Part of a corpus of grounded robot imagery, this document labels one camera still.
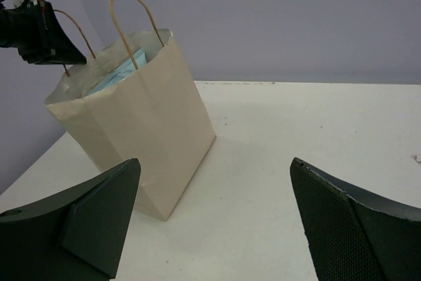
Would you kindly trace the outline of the beige paper bag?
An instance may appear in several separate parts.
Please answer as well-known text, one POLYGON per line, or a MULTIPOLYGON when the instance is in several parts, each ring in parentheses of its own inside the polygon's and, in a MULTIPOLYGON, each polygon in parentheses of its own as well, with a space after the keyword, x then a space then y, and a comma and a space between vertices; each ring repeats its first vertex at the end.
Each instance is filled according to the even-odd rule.
POLYGON ((72 66, 45 99, 100 171, 136 158, 135 208, 169 219, 216 134, 188 64, 168 28, 121 34, 84 65, 72 66), (138 68, 142 48, 147 64, 138 68), (136 70, 113 86, 89 91, 124 61, 136 70))

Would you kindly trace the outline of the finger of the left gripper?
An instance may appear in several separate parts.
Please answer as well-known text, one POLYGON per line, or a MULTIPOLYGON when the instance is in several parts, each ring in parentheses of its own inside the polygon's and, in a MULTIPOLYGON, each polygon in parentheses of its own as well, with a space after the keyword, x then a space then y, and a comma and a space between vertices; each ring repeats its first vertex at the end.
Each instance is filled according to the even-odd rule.
POLYGON ((72 43, 61 28, 52 4, 37 0, 37 23, 41 43, 36 50, 35 64, 86 64, 82 52, 72 43))

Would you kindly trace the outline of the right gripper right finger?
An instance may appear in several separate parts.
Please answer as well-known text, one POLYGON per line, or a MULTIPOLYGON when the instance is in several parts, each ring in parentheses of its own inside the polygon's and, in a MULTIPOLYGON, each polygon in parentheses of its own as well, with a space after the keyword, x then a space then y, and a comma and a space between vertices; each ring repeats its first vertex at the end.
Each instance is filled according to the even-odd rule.
POLYGON ((319 280, 419 280, 420 209, 294 158, 293 192, 319 280))

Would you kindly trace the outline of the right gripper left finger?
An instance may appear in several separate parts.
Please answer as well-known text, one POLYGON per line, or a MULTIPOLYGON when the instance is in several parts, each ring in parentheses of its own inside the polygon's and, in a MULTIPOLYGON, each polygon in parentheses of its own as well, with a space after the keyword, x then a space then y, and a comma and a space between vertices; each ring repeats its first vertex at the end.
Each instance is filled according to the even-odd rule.
POLYGON ((112 280, 141 165, 128 159, 59 193, 1 213, 2 280, 112 280))

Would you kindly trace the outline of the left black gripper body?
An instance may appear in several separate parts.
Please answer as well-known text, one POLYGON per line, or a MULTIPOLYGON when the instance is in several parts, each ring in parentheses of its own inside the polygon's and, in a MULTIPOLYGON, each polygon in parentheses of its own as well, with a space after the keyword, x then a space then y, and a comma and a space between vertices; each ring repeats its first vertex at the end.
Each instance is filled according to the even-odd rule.
POLYGON ((27 63, 41 63, 45 58, 41 31, 44 1, 23 0, 14 9, 6 9, 1 0, 1 48, 16 48, 27 63))

